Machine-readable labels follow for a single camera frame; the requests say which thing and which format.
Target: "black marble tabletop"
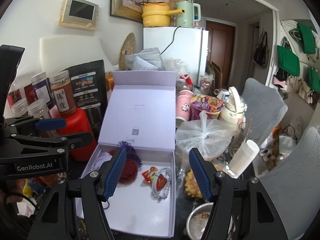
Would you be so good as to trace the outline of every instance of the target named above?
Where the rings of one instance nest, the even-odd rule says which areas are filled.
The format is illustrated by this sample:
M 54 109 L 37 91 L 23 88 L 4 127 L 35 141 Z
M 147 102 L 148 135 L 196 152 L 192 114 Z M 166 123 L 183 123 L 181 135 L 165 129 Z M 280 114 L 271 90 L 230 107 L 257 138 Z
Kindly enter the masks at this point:
M 228 153 L 228 148 L 223 153 L 221 157 L 218 158 L 220 161 L 226 161 L 229 162 L 231 160 L 231 156 Z M 69 160 L 69 171 L 68 171 L 68 177 L 69 180 L 78 179 L 84 168 L 86 166 L 86 163 L 84 162 L 77 162 L 73 159 Z M 244 171 L 242 174 L 242 179 L 249 179 L 249 177 L 254 176 L 254 170 L 252 164 L 249 165 L 249 167 Z M 174 236 L 171 238 L 173 240 L 189 240 L 189 237 L 186 233 L 185 227 L 186 222 L 189 214 L 192 212 L 192 210 L 203 204 L 203 199 L 196 199 L 191 198 L 187 196 L 186 194 L 183 194 L 183 192 L 177 194 L 177 200 L 176 200 L 176 217 L 175 217 L 175 230 L 174 230 Z M 238 228 L 236 227 L 237 224 L 237 218 L 240 215 L 241 208 L 239 208 L 241 198 L 235 198 L 233 203 L 233 210 L 232 210 L 232 217 L 234 220 L 232 230 L 230 231 L 230 234 L 228 235 L 228 239 L 233 239 L 232 236 L 237 235 Z M 87 240 L 87 235 L 85 231 L 84 221 L 82 219 L 79 219 L 79 231 L 81 232 L 81 239 Z M 133 236 L 121 232 L 115 232 L 113 231 L 113 235 L 115 240 L 151 240 L 151 239 L 158 239 L 163 240 L 163 238 L 152 238 L 152 237 L 145 237 L 145 236 Z

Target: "green electric kettle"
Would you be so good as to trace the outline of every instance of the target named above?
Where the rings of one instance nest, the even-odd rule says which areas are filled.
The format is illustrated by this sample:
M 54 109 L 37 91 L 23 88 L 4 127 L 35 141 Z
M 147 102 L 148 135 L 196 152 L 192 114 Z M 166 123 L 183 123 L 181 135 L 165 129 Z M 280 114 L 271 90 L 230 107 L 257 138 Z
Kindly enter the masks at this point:
M 200 22 L 201 20 L 201 9 L 200 4 L 191 3 L 189 1 L 180 1 L 176 3 L 177 10 L 182 9 L 185 11 L 184 14 L 177 14 L 176 27 L 186 27 L 193 28 L 195 22 Z M 198 9 L 198 19 L 195 19 L 194 7 Z

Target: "refrigerator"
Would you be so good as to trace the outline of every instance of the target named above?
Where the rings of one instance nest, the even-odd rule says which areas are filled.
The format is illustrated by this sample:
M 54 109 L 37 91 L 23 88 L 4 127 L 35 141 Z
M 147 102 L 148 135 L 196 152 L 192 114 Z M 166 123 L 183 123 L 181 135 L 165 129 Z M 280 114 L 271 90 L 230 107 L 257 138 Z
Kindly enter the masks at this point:
M 181 59 L 188 64 L 193 84 L 200 85 L 208 54 L 209 32 L 203 29 L 154 27 L 143 28 L 143 49 L 159 48 L 163 60 Z

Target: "red plastic container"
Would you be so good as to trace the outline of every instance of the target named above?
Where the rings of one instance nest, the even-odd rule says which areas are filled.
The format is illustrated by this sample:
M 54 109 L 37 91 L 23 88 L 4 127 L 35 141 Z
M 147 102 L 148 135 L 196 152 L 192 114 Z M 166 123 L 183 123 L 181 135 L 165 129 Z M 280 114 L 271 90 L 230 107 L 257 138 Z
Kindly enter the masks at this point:
M 67 125 L 64 129 L 58 130 L 60 135 L 78 133 L 78 132 L 90 132 L 92 133 L 88 117 L 85 111 L 81 108 L 77 108 L 76 113 L 68 118 L 65 118 Z M 93 138 L 92 143 L 86 147 L 70 151 L 71 156 L 79 161 L 86 162 L 90 159 L 94 149 L 97 146 L 96 140 Z

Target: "gray chair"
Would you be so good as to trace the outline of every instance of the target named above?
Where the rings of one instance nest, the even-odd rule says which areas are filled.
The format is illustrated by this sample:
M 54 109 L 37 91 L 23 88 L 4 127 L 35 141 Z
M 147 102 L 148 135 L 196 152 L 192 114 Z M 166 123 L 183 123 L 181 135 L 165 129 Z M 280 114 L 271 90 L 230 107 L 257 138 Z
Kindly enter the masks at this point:
M 320 209 L 320 135 L 307 129 L 294 151 L 260 178 L 289 240 L 299 239 Z
M 248 78 L 242 97 L 247 103 L 246 121 L 252 118 L 252 126 L 260 132 L 257 145 L 260 146 L 279 124 L 288 107 L 276 89 L 266 87 L 253 78 Z

